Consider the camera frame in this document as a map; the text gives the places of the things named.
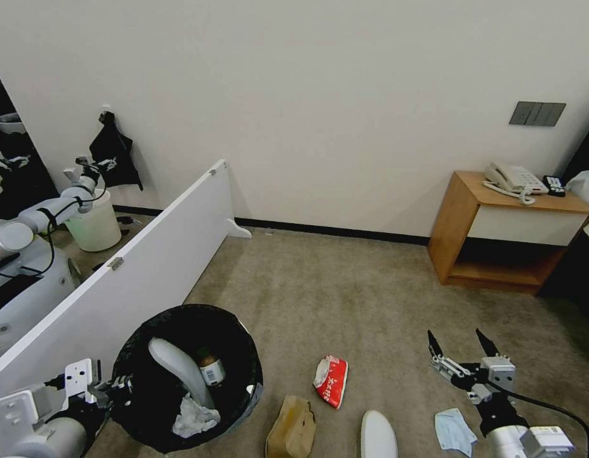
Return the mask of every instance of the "crumpled tissue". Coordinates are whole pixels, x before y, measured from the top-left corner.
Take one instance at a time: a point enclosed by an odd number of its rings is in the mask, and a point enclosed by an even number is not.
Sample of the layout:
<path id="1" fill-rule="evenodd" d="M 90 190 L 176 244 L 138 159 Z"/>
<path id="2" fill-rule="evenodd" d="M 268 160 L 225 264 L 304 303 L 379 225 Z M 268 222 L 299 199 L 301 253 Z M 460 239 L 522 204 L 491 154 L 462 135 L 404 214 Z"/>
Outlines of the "crumpled tissue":
<path id="1" fill-rule="evenodd" d="M 172 432 L 184 439 L 199 434 L 220 423 L 220 413 L 195 402 L 190 393 L 182 398 L 180 414 L 176 417 Z"/>
<path id="2" fill-rule="evenodd" d="M 439 412 L 434 416 L 436 438 L 443 450 L 460 450 L 472 458 L 473 444 L 477 436 L 468 427 L 459 409 L 453 408 Z"/>

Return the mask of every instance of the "bottle cap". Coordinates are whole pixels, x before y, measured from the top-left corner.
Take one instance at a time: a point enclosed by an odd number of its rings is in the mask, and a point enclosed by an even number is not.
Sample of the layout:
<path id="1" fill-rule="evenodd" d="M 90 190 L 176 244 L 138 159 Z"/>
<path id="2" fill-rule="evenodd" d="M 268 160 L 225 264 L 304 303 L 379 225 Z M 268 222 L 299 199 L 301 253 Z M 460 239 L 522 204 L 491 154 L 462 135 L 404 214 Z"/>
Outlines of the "bottle cap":
<path id="1" fill-rule="evenodd" d="M 197 355 L 199 357 L 208 357 L 211 355 L 210 349 L 208 347 L 201 347 L 199 350 L 197 350 Z"/>

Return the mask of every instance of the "red tissue pack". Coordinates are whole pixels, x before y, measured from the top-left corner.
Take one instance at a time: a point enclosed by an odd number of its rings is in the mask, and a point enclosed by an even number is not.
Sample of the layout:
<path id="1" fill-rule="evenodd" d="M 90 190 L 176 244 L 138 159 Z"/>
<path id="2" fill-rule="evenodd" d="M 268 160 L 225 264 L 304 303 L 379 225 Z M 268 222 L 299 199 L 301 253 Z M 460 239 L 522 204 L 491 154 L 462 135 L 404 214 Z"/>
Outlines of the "red tissue pack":
<path id="1" fill-rule="evenodd" d="M 347 361 L 336 356 L 326 355 L 318 364 L 314 387 L 323 400 L 338 409 L 343 401 L 346 380 Z"/>

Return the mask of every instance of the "white drawer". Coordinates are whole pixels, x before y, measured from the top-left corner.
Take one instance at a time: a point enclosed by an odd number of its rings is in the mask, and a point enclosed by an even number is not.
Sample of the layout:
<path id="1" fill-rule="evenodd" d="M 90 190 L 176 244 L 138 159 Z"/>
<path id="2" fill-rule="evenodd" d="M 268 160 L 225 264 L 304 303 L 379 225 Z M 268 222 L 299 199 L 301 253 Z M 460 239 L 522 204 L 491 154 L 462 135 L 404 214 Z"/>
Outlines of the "white drawer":
<path id="1" fill-rule="evenodd" d="M 482 205 L 468 237 L 567 246 L 586 214 Z"/>

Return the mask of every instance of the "black baseboard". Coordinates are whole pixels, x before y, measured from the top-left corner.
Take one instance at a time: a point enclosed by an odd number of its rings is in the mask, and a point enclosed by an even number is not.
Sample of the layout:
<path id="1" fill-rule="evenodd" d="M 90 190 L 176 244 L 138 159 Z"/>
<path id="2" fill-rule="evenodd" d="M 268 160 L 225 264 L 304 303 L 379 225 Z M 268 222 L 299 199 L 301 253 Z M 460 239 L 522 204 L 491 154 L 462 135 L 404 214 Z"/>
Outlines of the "black baseboard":
<path id="1" fill-rule="evenodd" d="M 413 245 L 428 245 L 429 237 L 421 235 L 395 234 L 388 232 L 363 231 L 358 229 L 333 228 L 328 226 L 301 225 L 296 223 L 281 223 L 280 221 L 265 221 L 262 219 L 235 218 L 240 226 L 283 229 L 296 232 L 320 233 L 336 235 L 338 237 L 354 237 L 355 239 L 383 240 L 385 242 L 407 243 Z"/>
<path id="2" fill-rule="evenodd" d="M 120 211 L 122 213 L 133 213 L 133 214 L 143 214 L 146 216 L 158 216 L 162 210 L 159 209 L 147 209 L 144 207 L 129 207 L 127 205 L 113 205 L 112 208 L 114 211 Z"/>

